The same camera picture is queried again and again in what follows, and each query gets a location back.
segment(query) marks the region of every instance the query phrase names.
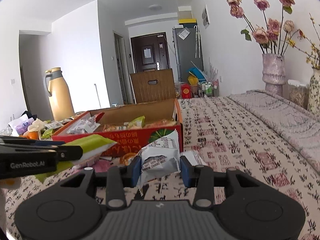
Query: brown door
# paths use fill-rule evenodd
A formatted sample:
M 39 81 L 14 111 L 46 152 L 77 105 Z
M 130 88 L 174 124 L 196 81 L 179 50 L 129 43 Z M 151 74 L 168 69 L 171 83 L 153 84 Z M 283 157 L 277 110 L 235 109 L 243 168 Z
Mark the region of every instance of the brown door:
M 165 33 L 131 38 L 136 72 L 169 68 Z

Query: floral patterned vase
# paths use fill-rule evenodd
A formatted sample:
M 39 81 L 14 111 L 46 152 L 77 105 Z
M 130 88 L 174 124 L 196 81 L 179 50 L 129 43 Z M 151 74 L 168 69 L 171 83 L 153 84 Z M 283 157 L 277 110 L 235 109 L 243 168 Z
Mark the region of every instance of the floral patterned vase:
M 262 54 L 262 80 L 266 83 L 266 91 L 283 96 L 285 82 L 284 57 L 278 54 Z
M 310 91 L 308 111 L 314 115 L 320 115 L 320 70 L 313 69 L 313 75 L 310 78 Z

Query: yellow thermos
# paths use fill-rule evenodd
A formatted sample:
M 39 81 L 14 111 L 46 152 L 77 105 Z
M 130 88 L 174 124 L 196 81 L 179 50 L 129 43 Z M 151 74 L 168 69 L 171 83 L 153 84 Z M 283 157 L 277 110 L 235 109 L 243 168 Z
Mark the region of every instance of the yellow thermos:
M 56 121 L 62 121 L 75 114 L 69 87 L 62 76 L 61 68 L 56 67 L 46 71 L 44 88 L 49 96 L 53 118 Z

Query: refrigerator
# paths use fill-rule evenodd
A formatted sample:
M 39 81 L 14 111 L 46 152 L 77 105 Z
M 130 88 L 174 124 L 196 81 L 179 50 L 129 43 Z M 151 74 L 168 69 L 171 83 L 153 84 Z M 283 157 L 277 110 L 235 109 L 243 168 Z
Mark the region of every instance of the refrigerator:
M 183 29 L 172 29 L 179 81 L 187 83 L 188 77 L 190 76 L 187 70 L 194 67 L 191 61 L 203 71 L 202 52 L 200 53 L 201 56 L 199 58 L 199 45 L 196 57 L 196 29 L 188 28 L 188 30 L 190 31 L 190 34 L 183 40 L 179 37 L 179 34 Z

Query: ceiling light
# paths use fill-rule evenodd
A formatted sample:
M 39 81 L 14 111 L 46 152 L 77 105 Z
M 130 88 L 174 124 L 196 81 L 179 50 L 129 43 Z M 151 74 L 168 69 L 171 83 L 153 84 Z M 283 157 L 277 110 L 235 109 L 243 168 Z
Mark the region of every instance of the ceiling light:
M 152 11 L 159 11 L 162 9 L 162 6 L 159 4 L 153 4 L 153 5 L 150 5 L 148 8 Z

